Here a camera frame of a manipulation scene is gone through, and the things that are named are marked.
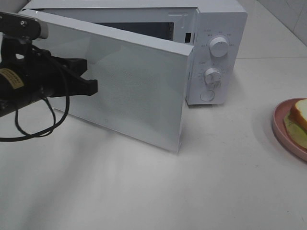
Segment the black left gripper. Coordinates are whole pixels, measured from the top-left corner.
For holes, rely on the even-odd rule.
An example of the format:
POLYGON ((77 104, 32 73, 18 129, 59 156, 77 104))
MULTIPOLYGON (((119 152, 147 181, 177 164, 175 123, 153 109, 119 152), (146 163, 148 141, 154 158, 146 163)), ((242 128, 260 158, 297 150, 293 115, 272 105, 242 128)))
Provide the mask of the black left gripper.
POLYGON ((43 96, 92 96, 98 92, 97 80, 81 78, 88 70, 86 59, 51 56, 31 42, 22 43, 6 35, 2 39, 0 57, 2 101, 28 104, 43 96), (76 76, 63 74, 52 59, 76 76))

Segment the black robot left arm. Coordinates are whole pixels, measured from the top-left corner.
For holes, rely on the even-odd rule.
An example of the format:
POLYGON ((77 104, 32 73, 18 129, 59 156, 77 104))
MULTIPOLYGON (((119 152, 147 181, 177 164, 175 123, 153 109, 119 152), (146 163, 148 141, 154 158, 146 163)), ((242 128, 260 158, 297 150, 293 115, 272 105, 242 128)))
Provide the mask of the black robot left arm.
POLYGON ((4 116, 43 98, 92 96, 97 80, 85 80, 87 60, 55 57, 30 42, 5 36, 1 44, 0 115, 4 116))

